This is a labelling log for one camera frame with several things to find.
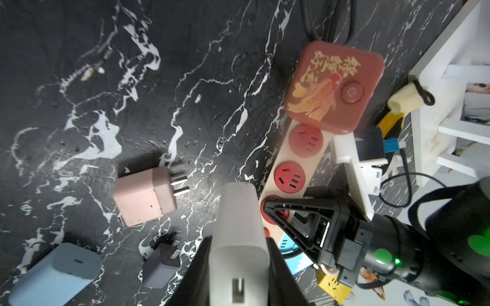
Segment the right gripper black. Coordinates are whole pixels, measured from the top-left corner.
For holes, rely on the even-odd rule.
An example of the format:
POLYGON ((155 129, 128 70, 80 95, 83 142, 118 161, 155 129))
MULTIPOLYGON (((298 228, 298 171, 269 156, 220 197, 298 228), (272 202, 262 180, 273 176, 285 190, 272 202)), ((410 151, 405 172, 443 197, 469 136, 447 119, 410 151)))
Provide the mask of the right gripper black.
POLYGON ((349 196, 265 201, 272 219, 317 265, 337 269, 352 287, 362 268, 379 275, 379 283, 413 283, 425 267, 425 243, 411 226, 386 215, 366 219, 349 196))

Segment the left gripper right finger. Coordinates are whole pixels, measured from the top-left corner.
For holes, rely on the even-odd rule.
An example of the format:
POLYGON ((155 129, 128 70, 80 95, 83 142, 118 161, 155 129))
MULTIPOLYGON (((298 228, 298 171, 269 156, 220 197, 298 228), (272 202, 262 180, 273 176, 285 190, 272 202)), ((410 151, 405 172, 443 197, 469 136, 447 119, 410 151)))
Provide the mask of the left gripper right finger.
POLYGON ((272 238, 267 238, 270 255, 268 305, 309 305, 272 238))

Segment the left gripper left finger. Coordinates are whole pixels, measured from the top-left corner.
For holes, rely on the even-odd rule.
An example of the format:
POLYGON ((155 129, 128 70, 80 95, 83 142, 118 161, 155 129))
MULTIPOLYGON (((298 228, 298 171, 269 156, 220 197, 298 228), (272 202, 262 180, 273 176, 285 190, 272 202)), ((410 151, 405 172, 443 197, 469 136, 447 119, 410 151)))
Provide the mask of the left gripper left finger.
POLYGON ((206 237, 166 306, 205 306, 209 302, 209 251, 212 237, 206 237))

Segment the teal triangular power strip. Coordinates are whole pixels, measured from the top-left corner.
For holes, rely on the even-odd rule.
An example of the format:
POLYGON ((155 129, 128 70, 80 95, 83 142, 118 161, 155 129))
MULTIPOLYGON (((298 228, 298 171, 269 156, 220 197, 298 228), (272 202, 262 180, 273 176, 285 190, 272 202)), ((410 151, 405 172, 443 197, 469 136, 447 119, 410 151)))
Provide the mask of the teal triangular power strip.
POLYGON ((279 252, 292 275, 296 275, 313 265, 309 257, 300 250, 299 246, 288 235, 284 235, 279 243, 279 252))

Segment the dark grey small plug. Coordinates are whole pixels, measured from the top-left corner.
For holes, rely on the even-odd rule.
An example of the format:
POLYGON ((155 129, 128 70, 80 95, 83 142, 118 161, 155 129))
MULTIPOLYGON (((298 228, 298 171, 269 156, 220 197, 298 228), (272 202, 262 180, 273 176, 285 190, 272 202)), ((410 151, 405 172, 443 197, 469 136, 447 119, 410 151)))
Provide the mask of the dark grey small plug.
POLYGON ((161 243, 143 265, 142 285, 150 289, 162 289, 181 267, 179 241, 161 243))

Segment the yellow cube socket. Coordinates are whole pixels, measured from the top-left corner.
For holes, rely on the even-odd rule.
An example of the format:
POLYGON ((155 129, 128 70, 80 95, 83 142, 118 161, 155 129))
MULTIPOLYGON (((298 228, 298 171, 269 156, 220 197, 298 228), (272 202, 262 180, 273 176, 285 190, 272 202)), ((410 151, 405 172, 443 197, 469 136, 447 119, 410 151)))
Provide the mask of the yellow cube socket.
POLYGON ((343 303, 352 292, 352 288, 337 280, 337 275, 327 275, 322 270, 316 271, 316 281, 318 287, 338 303, 343 303))

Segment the white grey plug adapter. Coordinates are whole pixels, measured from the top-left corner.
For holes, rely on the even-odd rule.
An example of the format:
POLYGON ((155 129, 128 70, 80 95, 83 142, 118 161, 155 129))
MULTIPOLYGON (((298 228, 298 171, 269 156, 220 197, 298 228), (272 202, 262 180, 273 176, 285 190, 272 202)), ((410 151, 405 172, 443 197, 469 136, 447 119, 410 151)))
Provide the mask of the white grey plug adapter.
POLYGON ((209 253, 211 305, 267 305, 270 255, 256 189, 223 186, 209 253))

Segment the beige power strip with plugs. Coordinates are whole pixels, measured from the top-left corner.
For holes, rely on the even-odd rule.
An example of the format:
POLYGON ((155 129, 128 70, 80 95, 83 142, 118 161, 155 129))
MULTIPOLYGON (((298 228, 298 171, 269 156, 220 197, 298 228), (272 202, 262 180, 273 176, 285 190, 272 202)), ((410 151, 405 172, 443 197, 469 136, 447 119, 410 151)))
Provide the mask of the beige power strip with plugs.
POLYGON ((267 198, 302 198, 333 134, 291 121, 259 198, 265 232, 279 244, 284 231, 265 215, 267 198))

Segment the pink plug adapter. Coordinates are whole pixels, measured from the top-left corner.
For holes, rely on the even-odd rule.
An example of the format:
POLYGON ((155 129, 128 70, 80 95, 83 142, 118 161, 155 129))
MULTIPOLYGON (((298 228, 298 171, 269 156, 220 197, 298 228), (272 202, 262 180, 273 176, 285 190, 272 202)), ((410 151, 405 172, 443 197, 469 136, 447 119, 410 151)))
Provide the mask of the pink plug adapter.
POLYGON ((168 167, 156 167, 118 178, 113 199, 127 227, 159 219, 177 210, 176 196, 189 187, 176 188, 187 177, 172 178, 168 167))

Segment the light blue plug adapter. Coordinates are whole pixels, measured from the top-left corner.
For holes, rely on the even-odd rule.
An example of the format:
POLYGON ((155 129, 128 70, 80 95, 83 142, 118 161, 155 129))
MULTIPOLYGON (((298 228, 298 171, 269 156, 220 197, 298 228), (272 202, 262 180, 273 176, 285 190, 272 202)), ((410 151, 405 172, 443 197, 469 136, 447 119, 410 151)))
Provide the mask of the light blue plug adapter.
POLYGON ((100 272, 101 257, 64 242, 23 275, 8 296, 9 305, 65 305, 100 272))

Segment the dark red cube plug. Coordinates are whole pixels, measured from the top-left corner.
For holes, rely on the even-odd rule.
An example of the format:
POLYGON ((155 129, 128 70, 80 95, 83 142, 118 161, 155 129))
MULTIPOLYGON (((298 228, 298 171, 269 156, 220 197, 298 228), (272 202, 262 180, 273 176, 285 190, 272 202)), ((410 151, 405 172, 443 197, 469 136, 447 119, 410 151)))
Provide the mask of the dark red cube plug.
POLYGON ((299 60, 285 97, 287 116, 345 135, 354 131, 384 73, 384 58, 357 48, 314 41, 299 60))

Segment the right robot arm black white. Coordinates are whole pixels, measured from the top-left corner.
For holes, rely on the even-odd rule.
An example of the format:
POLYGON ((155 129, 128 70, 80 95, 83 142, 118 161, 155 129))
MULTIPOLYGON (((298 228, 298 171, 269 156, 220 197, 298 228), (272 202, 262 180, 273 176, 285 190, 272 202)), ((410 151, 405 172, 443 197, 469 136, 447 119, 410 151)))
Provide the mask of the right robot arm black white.
POLYGON ((434 190, 408 210, 408 224, 364 217, 351 197, 278 199, 264 203, 272 219, 318 266, 352 288, 361 269, 374 289, 400 281, 456 305, 489 304, 489 179, 434 190))

